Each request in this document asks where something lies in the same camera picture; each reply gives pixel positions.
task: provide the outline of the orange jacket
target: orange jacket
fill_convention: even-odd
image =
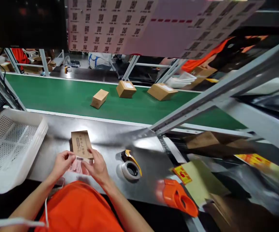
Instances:
[[[47,202],[49,229],[35,231],[123,232],[106,200],[94,188],[76,181],[64,186]],[[45,212],[41,220],[45,221]]]
[[[221,44],[219,44],[217,47],[215,47],[210,53],[208,53],[203,59],[200,60],[188,60],[182,67],[181,69],[185,72],[191,72],[193,69],[195,69],[197,66],[200,66],[202,63],[204,63],[206,60],[208,60],[210,57],[213,55],[221,52],[227,43],[231,38],[226,39],[223,41]]]

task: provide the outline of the white plastic basket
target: white plastic basket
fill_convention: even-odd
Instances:
[[[40,114],[13,109],[0,113],[0,193],[25,180],[47,129]]]

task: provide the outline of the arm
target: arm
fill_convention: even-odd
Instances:
[[[127,232],[153,231],[140,213],[119,191],[113,180],[109,177],[103,156],[97,150],[91,150],[94,164],[82,161],[83,173],[88,170],[110,198],[117,215]]]
[[[64,174],[71,163],[74,162],[75,158],[74,153],[70,151],[59,153],[56,157],[55,165],[51,174],[20,204],[20,206],[18,206],[9,218],[34,220],[56,181]],[[28,231],[28,229],[29,228],[25,225],[16,225],[3,227],[0,229],[0,232]]]

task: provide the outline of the metal post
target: metal post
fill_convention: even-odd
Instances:
[[[11,62],[12,66],[14,67],[16,73],[21,74],[21,72],[17,66],[17,61],[14,58],[14,54],[13,54],[12,50],[10,48],[5,48],[4,51],[9,59],[9,61]]]
[[[168,74],[171,73],[173,71],[173,69],[175,69],[177,67],[178,63],[179,63],[179,59],[176,59],[175,61],[173,61],[169,70],[167,70],[167,72],[163,75],[163,77],[161,77],[156,83],[163,83],[162,81],[163,81],[164,77],[168,76]]]
[[[128,80],[129,79],[129,75],[131,73],[131,71],[133,70],[136,62],[138,61],[138,59],[140,58],[140,56],[134,55],[130,61],[130,64],[125,72],[125,74],[123,75],[122,80]]]
[[[150,129],[155,131],[157,135],[164,134],[225,99],[241,95],[275,78],[277,70],[271,72],[269,69],[277,67],[278,62],[279,45],[159,120]]]
[[[44,49],[40,49],[40,55],[41,55],[41,59],[42,59],[42,63],[43,63],[45,76],[49,76],[49,71],[48,71],[48,66],[47,66],[47,62],[46,62],[46,56],[45,56]]]
[[[165,83],[167,82],[168,79],[170,79],[178,69],[180,69],[188,60],[182,60],[181,63],[172,69],[172,71],[168,74],[168,75],[164,75],[163,78],[162,78],[162,83]]]

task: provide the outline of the green conveyor belt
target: green conveyor belt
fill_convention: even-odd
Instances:
[[[12,74],[7,74],[6,78],[28,109],[145,124],[154,124],[198,95],[179,91],[170,101],[158,101],[147,94],[148,88],[136,87],[133,98],[126,99],[118,97],[116,85],[113,84]],[[109,94],[106,102],[97,110],[90,104],[93,95],[100,89]],[[196,116],[188,123],[229,130],[246,128],[217,108]]]

